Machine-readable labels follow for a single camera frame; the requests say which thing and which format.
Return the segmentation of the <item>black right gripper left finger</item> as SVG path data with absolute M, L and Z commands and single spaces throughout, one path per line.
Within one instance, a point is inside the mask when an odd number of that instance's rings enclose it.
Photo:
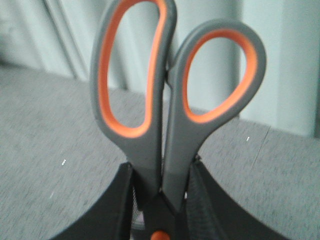
M 133 168 L 122 163 L 107 190 L 55 240 L 129 240 L 133 215 Z

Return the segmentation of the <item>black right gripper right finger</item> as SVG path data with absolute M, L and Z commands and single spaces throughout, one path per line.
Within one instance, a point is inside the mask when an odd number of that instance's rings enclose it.
M 189 168 L 186 213 L 191 240 L 286 239 L 235 202 L 200 160 Z

